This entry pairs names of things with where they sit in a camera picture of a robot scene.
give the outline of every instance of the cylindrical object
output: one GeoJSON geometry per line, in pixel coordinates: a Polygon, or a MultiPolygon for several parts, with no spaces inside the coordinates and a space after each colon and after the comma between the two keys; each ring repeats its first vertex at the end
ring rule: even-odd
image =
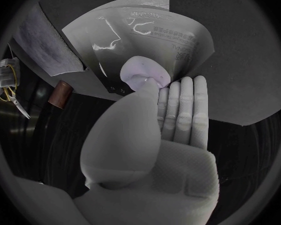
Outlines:
{"type": "Polygon", "coordinates": [[[51,94],[48,102],[55,107],[64,109],[72,92],[73,88],[66,82],[60,80],[51,94]]]}

